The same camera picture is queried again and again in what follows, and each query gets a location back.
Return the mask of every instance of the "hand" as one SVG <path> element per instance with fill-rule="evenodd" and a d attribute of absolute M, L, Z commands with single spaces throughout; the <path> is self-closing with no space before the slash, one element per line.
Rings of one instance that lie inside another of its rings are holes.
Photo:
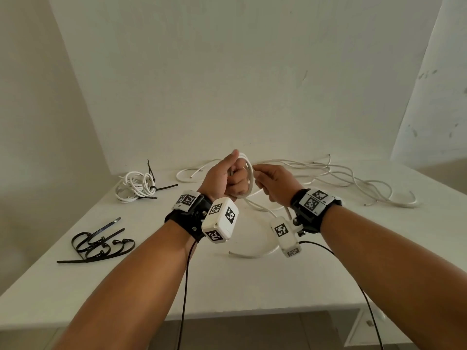
<path fill-rule="evenodd" d="M 269 200 L 290 207 L 290 200 L 303 186 L 295 179 L 292 173 L 283 166 L 254 165 L 256 185 L 269 195 Z"/>
<path fill-rule="evenodd" d="M 236 196 L 248 191 L 248 172 L 245 169 L 246 161 L 238 158 L 238 150 L 233 150 L 230 155 L 209 170 L 198 192 L 207 196 L 212 202 L 224 196 L 233 201 Z"/>

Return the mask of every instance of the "black wrist strap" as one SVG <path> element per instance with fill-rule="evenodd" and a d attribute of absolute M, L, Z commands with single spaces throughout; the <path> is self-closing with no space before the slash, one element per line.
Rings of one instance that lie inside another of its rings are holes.
<path fill-rule="evenodd" d="M 196 198 L 187 212 L 181 210 L 172 210 L 166 217 L 165 222 L 172 220 L 187 231 L 196 242 L 201 241 L 205 236 L 201 230 L 203 220 L 213 203 L 204 195 Z"/>
<path fill-rule="evenodd" d="M 321 211 L 321 213 L 318 216 L 316 216 L 308 209 L 304 208 L 302 205 L 299 204 L 300 200 L 307 194 L 309 190 L 311 189 L 301 189 L 298 192 L 296 192 L 290 200 L 290 205 L 295 211 L 297 221 L 303 225 L 303 230 L 305 232 L 319 233 L 321 231 L 321 223 L 323 222 L 323 218 L 326 212 L 333 205 L 342 206 L 342 202 L 334 198 L 334 200 L 328 205 L 326 205 L 324 210 Z"/>

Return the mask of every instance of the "wall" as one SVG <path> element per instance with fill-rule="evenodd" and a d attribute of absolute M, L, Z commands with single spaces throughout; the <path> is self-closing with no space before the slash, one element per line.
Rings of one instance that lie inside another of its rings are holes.
<path fill-rule="evenodd" d="M 392 159 L 467 193 L 467 0 L 444 0 Z"/>
<path fill-rule="evenodd" d="M 48 0 L 0 0 L 0 294 L 113 179 Z"/>
<path fill-rule="evenodd" d="M 50 0 L 113 174 L 389 158 L 441 0 Z"/>

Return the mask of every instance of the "right arm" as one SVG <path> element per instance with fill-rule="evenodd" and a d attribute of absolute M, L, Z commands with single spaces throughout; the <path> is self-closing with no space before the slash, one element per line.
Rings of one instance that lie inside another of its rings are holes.
<path fill-rule="evenodd" d="M 254 166 L 271 201 L 290 206 L 303 187 L 282 166 Z M 421 349 L 467 344 L 467 274 L 438 255 L 338 205 L 321 235 L 372 301 Z"/>

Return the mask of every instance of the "wrist-mounted device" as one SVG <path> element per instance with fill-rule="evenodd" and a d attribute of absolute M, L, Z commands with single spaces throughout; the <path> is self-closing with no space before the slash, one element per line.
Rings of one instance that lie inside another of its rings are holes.
<path fill-rule="evenodd" d="M 271 229 L 277 235 L 279 246 L 286 257 L 302 251 L 296 235 L 305 232 L 319 233 L 323 217 L 332 205 L 342 201 L 319 189 L 301 189 L 290 201 L 296 218 L 292 221 L 277 217 L 271 221 Z"/>
<path fill-rule="evenodd" d="M 238 208 L 230 198 L 211 202 L 199 192 L 185 190 L 165 222 L 173 220 L 197 242 L 207 236 L 214 243 L 222 243 L 232 236 L 237 218 Z"/>

